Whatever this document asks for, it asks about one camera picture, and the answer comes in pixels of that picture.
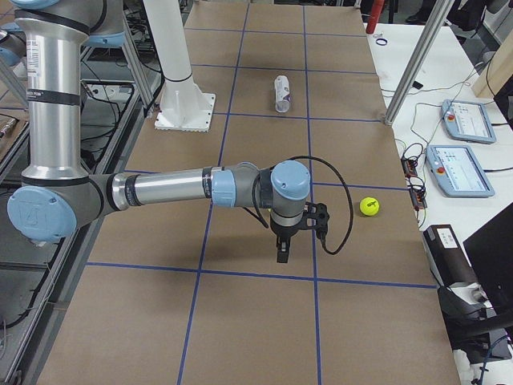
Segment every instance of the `table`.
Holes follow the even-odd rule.
[[[197,2],[186,38],[195,81],[217,95],[210,132],[149,120],[127,172],[306,153],[382,211],[356,216],[337,257],[297,235],[287,265],[242,210],[188,201],[107,217],[39,383],[458,383],[358,11]],[[283,115],[277,75],[293,95]],[[311,173],[333,247],[349,210],[333,176]]]
[[[383,90],[394,90],[402,76],[406,64],[413,52],[414,46],[422,33],[422,26],[392,26],[379,24],[376,34],[383,34],[388,44],[380,47],[375,38],[368,36],[368,41],[377,73]],[[446,88],[467,79],[468,83],[457,85],[449,90],[422,92],[409,95],[393,124],[395,137],[407,144],[422,142],[410,131],[414,118],[415,106],[419,102],[440,105],[444,99],[458,99],[476,101],[471,85],[478,78],[474,68],[467,58],[464,50],[448,26],[443,27],[422,65],[416,80],[424,85],[424,90]],[[391,92],[384,91],[385,102],[390,101]],[[417,117],[414,129],[425,138],[431,138],[441,118],[441,108],[417,106]],[[505,122],[501,112],[494,103],[487,105],[487,112],[491,122],[500,124]],[[494,127],[497,142],[492,145],[469,144],[472,147],[479,163],[485,169],[511,167],[513,165],[513,131],[508,125]],[[442,125],[434,134],[432,144],[462,144],[463,142],[450,139]],[[398,145],[399,154],[402,147]],[[427,204],[426,220],[421,230],[430,225],[449,223],[456,236],[463,243],[474,231],[488,222],[494,215],[507,207],[513,201],[511,186],[513,185],[513,172],[499,172],[487,174],[489,181],[495,189],[495,196],[487,199],[447,198],[443,196],[436,185],[434,178],[423,167],[422,157],[418,170],[423,170],[426,182]],[[513,361],[492,363],[490,372],[485,377],[485,383],[507,383],[513,375]]]

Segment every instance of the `tennis ball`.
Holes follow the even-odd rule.
[[[360,201],[360,211],[368,216],[372,217],[379,211],[379,202],[376,198],[365,197]]]

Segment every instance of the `robotic arm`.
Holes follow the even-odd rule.
[[[288,261],[290,239],[299,230],[315,229],[325,238],[326,207],[306,202],[309,171],[295,160],[262,170],[242,163],[151,175],[89,175],[80,165],[80,47],[88,39],[120,44],[122,0],[11,2],[19,8],[16,22],[26,34],[30,165],[7,211],[25,236],[57,241],[131,206],[207,198],[219,206],[253,207],[265,226],[259,208],[271,209],[279,262]],[[162,5],[144,2],[147,8]],[[171,3],[178,8],[178,2]],[[170,22],[181,25],[177,14]]]

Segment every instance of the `white desk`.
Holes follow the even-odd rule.
[[[375,34],[383,33],[382,37],[388,40],[386,46],[377,45],[372,35],[368,37],[382,89],[396,89],[415,44],[422,33],[422,28],[422,26],[379,24]],[[416,80],[424,85],[423,90],[450,87],[468,78],[473,73],[473,70],[474,68],[470,60],[467,58],[465,51],[461,48],[451,29],[443,27]],[[458,85],[450,90],[421,92],[417,95],[409,95],[394,122],[395,137],[403,140],[406,144],[422,143],[422,140],[410,131],[415,105],[419,102],[441,105],[444,99],[453,99],[459,92],[457,99],[478,100],[471,89],[471,84],[477,78],[477,74],[471,76],[468,79],[468,84],[463,85],[463,88],[461,88],[461,92],[461,85]],[[384,91],[383,95],[392,96],[392,93]],[[390,97],[385,97],[387,105],[390,101]],[[505,122],[494,103],[487,105],[487,111],[492,123]],[[441,116],[442,111],[440,107],[418,105],[414,130],[429,140]],[[513,166],[513,131],[507,125],[494,127],[494,130],[497,136],[495,144],[469,145],[472,147],[483,168],[511,167]],[[450,139],[444,127],[440,124],[431,143],[463,144],[464,142]],[[400,144],[398,144],[398,150],[399,154],[402,154],[402,146]],[[418,148],[412,150],[411,154],[415,154]],[[429,175],[427,167],[423,168],[423,165],[424,157],[419,161],[418,170],[420,176],[424,172],[428,209],[426,211],[427,217],[421,230],[430,225],[449,223],[452,225],[458,239],[463,242],[474,231],[513,201],[513,193],[511,193],[513,171],[487,174],[495,189],[494,197],[481,199],[447,198],[443,196],[433,177]],[[513,378],[513,360],[510,362],[491,363],[487,368],[490,371],[485,375],[485,384],[511,383]],[[479,365],[476,365],[474,369],[476,373],[479,373]]]

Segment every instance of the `computer monitor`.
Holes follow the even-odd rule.
[[[472,234],[463,246],[497,315],[513,314],[513,204]],[[505,329],[513,338],[513,322]]]

